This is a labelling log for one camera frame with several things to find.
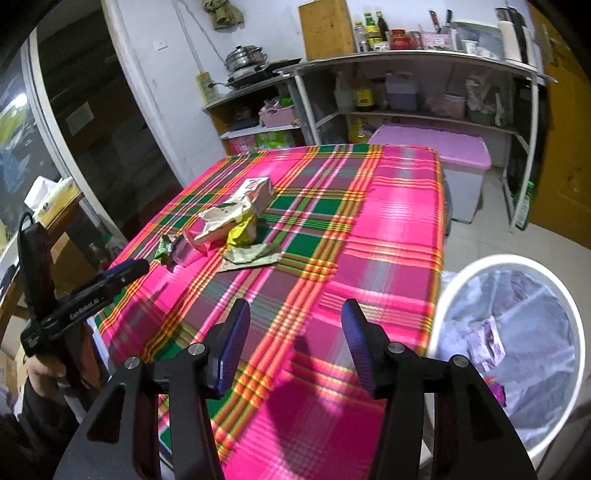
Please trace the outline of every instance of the wooden door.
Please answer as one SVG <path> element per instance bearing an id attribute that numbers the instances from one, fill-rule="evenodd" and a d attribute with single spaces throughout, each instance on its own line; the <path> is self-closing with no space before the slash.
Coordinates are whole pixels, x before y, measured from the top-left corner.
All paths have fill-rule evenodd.
<path id="1" fill-rule="evenodd" d="M 566 42 L 530 6 L 548 86 L 550 130 L 531 222 L 591 248 L 591 83 Z"/>

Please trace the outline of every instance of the stainless steel pot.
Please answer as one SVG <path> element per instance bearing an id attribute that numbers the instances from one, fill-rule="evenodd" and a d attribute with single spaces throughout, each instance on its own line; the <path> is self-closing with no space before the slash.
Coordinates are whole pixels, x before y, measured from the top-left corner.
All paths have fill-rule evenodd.
<path id="1" fill-rule="evenodd" d="M 247 45 L 242 47 L 238 45 L 226 57 L 224 65 L 229 72 L 235 72 L 244 67 L 253 67 L 264 65 L 267 62 L 267 55 L 262 52 L 262 47 Z"/>

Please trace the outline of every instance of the metal screw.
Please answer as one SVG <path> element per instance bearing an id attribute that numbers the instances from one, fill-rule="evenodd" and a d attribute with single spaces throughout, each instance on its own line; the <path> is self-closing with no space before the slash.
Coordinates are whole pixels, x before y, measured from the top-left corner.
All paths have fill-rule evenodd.
<path id="1" fill-rule="evenodd" d="M 468 366 L 468 359 L 463 355 L 455 355 L 453 362 L 460 368 L 466 368 Z"/>
<path id="2" fill-rule="evenodd" d="M 202 343 L 192 343 L 189 345 L 189 353 L 191 355 L 200 355 L 205 351 L 205 345 Z"/>
<path id="3" fill-rule="evenodd" d="M 392 353 L 402 353 L 404 352 L 404 345 L 400 342 L 390 342 L 388 344 L 388 350 Z"/>
<path id="4" fill-rule="evenodd" d="M 132 368 L 135 368 L 139 365 L 139 358 L 136 356 L 130 356 L 126 361 L 125 361 L 125 368 L 129 368 L 130 370 Z"/>

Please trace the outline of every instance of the yellow wrapper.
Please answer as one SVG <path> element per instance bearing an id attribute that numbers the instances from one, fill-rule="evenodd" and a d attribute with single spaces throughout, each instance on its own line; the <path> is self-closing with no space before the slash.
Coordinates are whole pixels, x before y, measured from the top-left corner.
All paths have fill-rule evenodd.
<path id="1" fill-rule="evenodd" d="M 256 238 L 256 216 L 251 213 L 242 218 L 242 221 L 230 230 L 226 246 L 229 250 L 236 247 L 248 247 Z"/>

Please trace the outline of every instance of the purple lid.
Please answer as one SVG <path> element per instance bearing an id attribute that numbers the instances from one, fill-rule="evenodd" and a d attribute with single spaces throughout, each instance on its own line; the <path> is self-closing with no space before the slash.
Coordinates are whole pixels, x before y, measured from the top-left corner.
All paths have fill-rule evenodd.
<path id="1" fill-rule="evenodd" d="M 491 156 L 478 135 L 462 134 L 445 129 L 382 125 L 369 139 L 373 145 L 422 145 L 436 150 L 441 161 L 488 170 Z"/>

